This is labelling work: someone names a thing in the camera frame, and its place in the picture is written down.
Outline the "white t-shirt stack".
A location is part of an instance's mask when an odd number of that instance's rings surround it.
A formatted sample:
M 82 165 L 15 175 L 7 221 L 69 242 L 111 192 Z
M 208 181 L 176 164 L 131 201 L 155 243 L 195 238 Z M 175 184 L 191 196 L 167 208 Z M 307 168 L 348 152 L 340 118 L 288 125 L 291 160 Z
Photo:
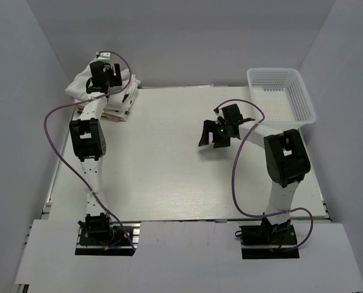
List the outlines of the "white t-shirt stack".
M 89 99 L 90 95 L 86 92 L 84 83 L 84 78 L 79 77 L 77 81 L 73 81 L 65 89 L 65 93 L 73 97 L 75 102 Z M 136 75 L 133 74 L 129 87 L 117 95 L 110 96 L 104 111 L 118 117 L 121 121 L 126 121 L 131 107 L 138 97 L 140 83 Z

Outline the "white green Charlie Brown t-shirt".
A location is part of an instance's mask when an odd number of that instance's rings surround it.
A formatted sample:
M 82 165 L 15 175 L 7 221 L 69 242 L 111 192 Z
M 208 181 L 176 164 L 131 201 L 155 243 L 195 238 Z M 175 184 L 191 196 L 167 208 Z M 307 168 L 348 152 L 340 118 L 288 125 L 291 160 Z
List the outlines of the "white green Charlie Brown t-shirt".
M 65 93 L 76 101 L 105 94 L 107 108 L 129 109 L 137 95 L 140 81 L 126 60 L 110 51 L 99 51 L 83 72 L 76 75 Z

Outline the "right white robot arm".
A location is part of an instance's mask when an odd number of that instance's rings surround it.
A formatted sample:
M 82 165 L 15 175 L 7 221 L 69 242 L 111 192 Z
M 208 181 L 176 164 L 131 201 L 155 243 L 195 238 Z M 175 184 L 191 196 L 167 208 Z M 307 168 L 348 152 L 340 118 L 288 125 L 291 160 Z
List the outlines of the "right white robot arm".
M 300 182 L 311 170 L 300 133 L 296 129 L 280 131 L 264 126 L 265 114 L 255 104 L 249 102 L 259 113 L 260 118 L 245 118 L 238 105 L 220 104 L 214 109 L 215 120 L 204 120 L 199 146 L 213 143 L 214 148 L 231 146 L 231 139 L 241 141 L 234 159 L 231 174 L 231 192 L 235 207 L 241 214 L 262 220 L 262 238 L 271 244 L 276 243 L 290 226 L 292 201 Z M 251 215 L 239 207 L 235 195 L 235 172 L 242 147 L 251 142 L 265 152 L 268 175 L 272 181 L 270 198 L 262 215 Z

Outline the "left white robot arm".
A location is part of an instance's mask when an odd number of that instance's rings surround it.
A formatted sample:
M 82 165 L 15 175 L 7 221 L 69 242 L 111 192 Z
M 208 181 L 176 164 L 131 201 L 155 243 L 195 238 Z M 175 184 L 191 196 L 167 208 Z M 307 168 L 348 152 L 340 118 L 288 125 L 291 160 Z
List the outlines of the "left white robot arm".
M 89 65 L 92 76 L 86 83 L 88 103 L 76 120 L 69 124 L 73 151 L 79 159 L 87 185 L 85 220 L 79 222 L 87 234 L 94 234 L 100 243 L 114 239 L 115 228 L 110 225 L 102 180 L 102 159 L 106 154 L 106 140 L 100 118 L 112 86 L 113 68 L 108 61 L 97 60 Z

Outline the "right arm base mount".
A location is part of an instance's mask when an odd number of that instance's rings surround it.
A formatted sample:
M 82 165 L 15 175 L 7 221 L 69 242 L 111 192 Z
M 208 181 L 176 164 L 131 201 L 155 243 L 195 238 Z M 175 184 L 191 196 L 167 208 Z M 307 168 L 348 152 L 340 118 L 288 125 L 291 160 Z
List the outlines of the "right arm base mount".
M 299 259 L 297 236 L 293 225 L 286 231 L 270 234 L 260 225 L 239 226 L 234 233 L 240 240 L 242 259 Z

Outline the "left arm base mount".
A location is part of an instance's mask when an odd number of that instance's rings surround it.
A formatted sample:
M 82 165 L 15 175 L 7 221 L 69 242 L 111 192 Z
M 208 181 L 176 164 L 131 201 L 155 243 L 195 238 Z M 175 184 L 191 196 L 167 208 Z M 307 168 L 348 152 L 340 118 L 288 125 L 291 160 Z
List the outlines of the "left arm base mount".
M 101 213 L 78 221 L 75 254 L 78 256 L 133 256 L 138 246 L 140 224 L 120 226 Z

